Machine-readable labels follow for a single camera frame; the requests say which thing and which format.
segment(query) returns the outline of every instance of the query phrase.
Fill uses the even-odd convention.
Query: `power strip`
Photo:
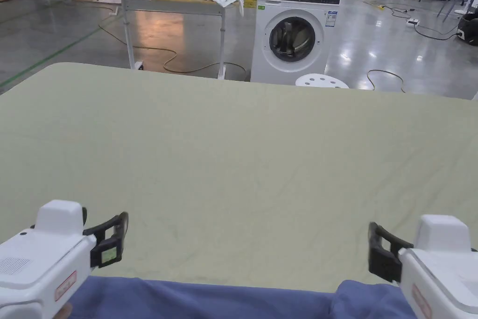
[[[416,26],[420,23],[420,20],[418,19],[407,19],[407,26]]]

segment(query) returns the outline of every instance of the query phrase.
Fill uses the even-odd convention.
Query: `gray floor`
[[[342,0],[334,44],[326,74],[353,88],[372,89],[366,73],[383,69],[401,76],[406,92],[471,99],[478,92],[478,51],[459,39],[427,39],[364,0]],[[415,8],[421,24],[446,32],[458,22],[451,15],[443,24],[436,18],[443,4],[437,0],[380,0]],[[107,8],[71,0],[11,0],[0,3],[0,93],[43,67],[56,62],[81,62],[127,67],[126,46],[102,31],[124,39],[121,18],[108,18]],[[255,9],[244,18],[230,12],[227,18],[226,61],[249,70],[252,63]],[[175,71],[190,71],[218,60],[220,18],[199,15],[138,12],[132,17],[134,44],[173,49],[177,58],[167,64]],[[439,36],[421,29],[425,34]],[[149,71],[165,72],[163,64],[174,55],[154,49],[135,49]],[[215,77],[213,65],[191,75]],[[226,78],[243,80],[244,70],[228,65]],[[398,78],[373,73],[379,91],[399,92]]]

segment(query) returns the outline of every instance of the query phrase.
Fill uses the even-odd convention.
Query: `blue cloth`
[[[91,276],[71,319],[415,319],[399,288],[354,281],[316,293]]]

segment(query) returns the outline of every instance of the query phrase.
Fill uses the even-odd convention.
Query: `white stool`
[[[321,74],[308,74],[299,77],[295,81],[296,86],[310,86],[310,87],[337,87],[348,88],[348,86],[332,76]]]

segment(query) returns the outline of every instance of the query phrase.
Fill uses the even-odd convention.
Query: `speaker grille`
[[[25,258],[4,258],[0,260],[0,274],[14,276],[23,271],[30,262],[31,260]]]

